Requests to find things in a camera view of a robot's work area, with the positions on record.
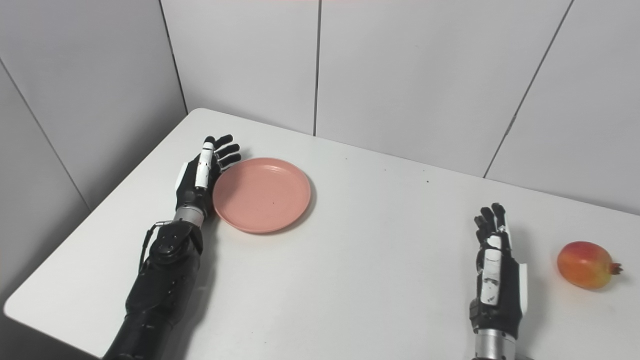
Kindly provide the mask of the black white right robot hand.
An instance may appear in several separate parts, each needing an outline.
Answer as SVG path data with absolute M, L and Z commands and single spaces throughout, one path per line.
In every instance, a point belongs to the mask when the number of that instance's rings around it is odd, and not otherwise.
M 513 255 L 506 210 L 498 202 L 474 218 L 479 248 L 475 297 L 469 319 L 474 332 L 496 330 L 518 339 L 527 309 L 527 269 Z

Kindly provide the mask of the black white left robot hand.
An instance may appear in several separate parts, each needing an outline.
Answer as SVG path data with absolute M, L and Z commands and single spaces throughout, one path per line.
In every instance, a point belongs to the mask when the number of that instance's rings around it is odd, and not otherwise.
M 201 164 L 202 151 L 208 163 Z M 176 209 L 195 207 L 207 217 L 214 208 L 213 189 L 218 179 L 228 168 L 242 159 L 240 146 L 234 143 L 234 137 L 226 134 L 218 139 L 206 137 L 201 152 L 186 162 L 176 187 Z

